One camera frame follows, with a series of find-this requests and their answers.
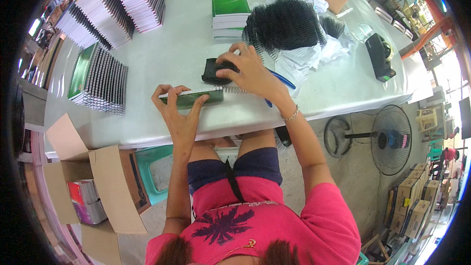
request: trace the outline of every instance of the white table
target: white table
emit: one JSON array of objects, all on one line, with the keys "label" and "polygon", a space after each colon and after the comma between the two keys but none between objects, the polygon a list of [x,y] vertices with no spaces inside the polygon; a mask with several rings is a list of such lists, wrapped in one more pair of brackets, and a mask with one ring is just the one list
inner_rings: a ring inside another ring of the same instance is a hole
[{"label": "white table", "polygon": [[[126,114],[117,116],[79,106],[66,98],[79,47],[66,39],[59,52],[48,92],[44,128],[65,112],[90,148],[120,144],[123,149],[171,144],[168,129],[150,100],[158,84],[186,85],[203,89],[201,80],[206,58],[217,57],[230,44],[214,44],[211,31],[211,0],[165,0],[163,26],[135,33],[133,40],[112,54],[129,66]],[[248,0],[265,2],[265,0]],[[380,19],[366,0],[350,0],[354,10],[344,16],[347,24],[366,21],[375,32],[392,42]],[[386,83],[377,81],[366,46],[359,44],[349,57],[321,64],[295,99],[305,117],[320,119],[360,110],[378,109],[405,102],[408,90],[403,62],[392,60],[397,75]],[[251,94],[225,93],[224,103],[201,111],[196,139],[221,137],[283,125],[279,112]],[[48,157],[55,152],[46,140]]]},{"label": "white table", "polygon": [[[412,43],[412,40],[404,35],[401,31],[393,27],[388,22],[381,20],[386,31],[392,38],[392,41],[396,45],[398,50],[403,49]],[[430,83],[430,77],[427,76],[427,68],[425,67],[422,56],[420,53],[415,53],[405,60],[404,68],[407,75],[407,91],[413,92],[408,103],[415,103],[426,99],[433,95],[432,84]]]}]

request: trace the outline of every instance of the palm tree print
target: palm tree print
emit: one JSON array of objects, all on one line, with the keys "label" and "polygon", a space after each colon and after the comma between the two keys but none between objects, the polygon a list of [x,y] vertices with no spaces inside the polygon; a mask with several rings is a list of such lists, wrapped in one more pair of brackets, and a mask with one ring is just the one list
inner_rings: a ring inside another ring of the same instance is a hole
[{"label": "palm tree print", "polygon": [[252,228],[247,226],[246,222],[253,217],[254,212],[252,209],[248,210],[245,213],[237,215],[237,208],[239,206],[231,209],[227,214],[219,211],[216,211],[215,218],[211,215],[204,213],[201,218],[195,220],[195,222],[207,223],[208,227],[201,227],[195,230],[191,235],[195,236],[206,236],[204,241],[207,241],[209,238],[209,244],[213,244],[216,240],[220,245],[225,244],[227,241],[233,240],[232,237],[234,234],[243,233],[246,230]]}]

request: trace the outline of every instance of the woman's arm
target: woman's arm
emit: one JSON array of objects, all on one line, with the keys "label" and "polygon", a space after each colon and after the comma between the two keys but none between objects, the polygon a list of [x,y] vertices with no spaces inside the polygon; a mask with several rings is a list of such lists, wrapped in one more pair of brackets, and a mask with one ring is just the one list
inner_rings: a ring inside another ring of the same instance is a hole
[{"label": "woman's arm", "polygon": [[[289,94],[280,96],[273,103],[280,110],[280,114],[284,118],[289,118],[296,112],[296,104]],[[327,166],[326,157],[324,156],[319,139],[317,139],[314,130],[312,130],[312,127],[301,112],[293,119],[286,121],[286,128],[302,168],[306,199],[309,192],[317,184],[323,182],[335,184]]]},{"label": "woman's arm", "polygon": [[[188,90],[190,89],[182,85],[175,88],[170,85],[159,85],[151,98],[162,114],[173,142],[173,165],[167,197],[167,219],[162,233],[180,234],[191,224],[187,164],[195,143],[200,110],[209,95],[200,96],[195,101],[191,112],[184,116],[177,111],[177,96]],[[159,95],[167,92],[169,94],[168,102],[164,104],[159,99]]]},{"label": "woman's arm", "polygon": [[[239,55],[234,54],[236,50],[240,51]],[[243,42],[233,44],[228,52],[218,57],[216,62],[224,60],[235,64],[240,72],[221,69],[216,73],[218,77],[229,78],[242,89],[268,99],[277,106],[281,116],[286,119],[296,112],[296,104],[289,96],[288,89],[263,66],[260,56],[252,45],[247,46]],[[319,140],[303,115],[299,112],[293,119],[286,121],[286,127],[302,167],[306,198],[312,188],[319,183],[335,184]]]}]

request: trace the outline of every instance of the gold necklace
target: gold necklace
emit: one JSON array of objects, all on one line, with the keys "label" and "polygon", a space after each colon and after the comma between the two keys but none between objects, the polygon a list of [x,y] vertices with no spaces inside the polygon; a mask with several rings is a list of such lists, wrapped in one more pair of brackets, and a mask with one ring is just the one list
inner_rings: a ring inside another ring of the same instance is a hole
[{"label": "gold necklace", "polygon": [[223,260],[227,257],[227,255],[229,255],[230,253],[234,252],[235,250],[242,249],[242,248],[253,248],[256,243],[257,243],[256,240],[250,238],[248,245],[243,245],[243,246],[240,246],[240,247],[237,247],[237,248],[235,248],[235,249],[232,249],[232,250],[228,251],[228,252],[226,253],[226,255],[224,255],[224,257],[222,257],[221,261],[223,261]]}]

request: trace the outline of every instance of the green notebook cover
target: green notebook cover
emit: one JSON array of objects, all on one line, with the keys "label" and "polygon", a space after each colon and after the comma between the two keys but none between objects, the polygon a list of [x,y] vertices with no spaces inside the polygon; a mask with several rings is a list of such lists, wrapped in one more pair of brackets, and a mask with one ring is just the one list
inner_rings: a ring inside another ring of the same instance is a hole
[{"label": "green notebook cover", "polygon": [[[177,97],[177,109],[191,109],[196,99],[204,94],[209,94],[208,100],[204,103],[205,105],[220,103],[224,100],[222,87],[184,91]],[[167,104],[168,96],[168,93],[166,93],[159,95],[159,98],[163,103]]]},{"label": "green notebook cover", "polygon": [[82,50],[77,56],[77,62],[72,72],[72,79],[70,80],[69,92],[67,94],[68,99],[74,98],[84,91],[90,69],[90,61],[96,45],[97,44],[93,44]]},{"label": "green notebook cover", "polygon": [[247,0],[212,0],[212,16],[250,15]]}]

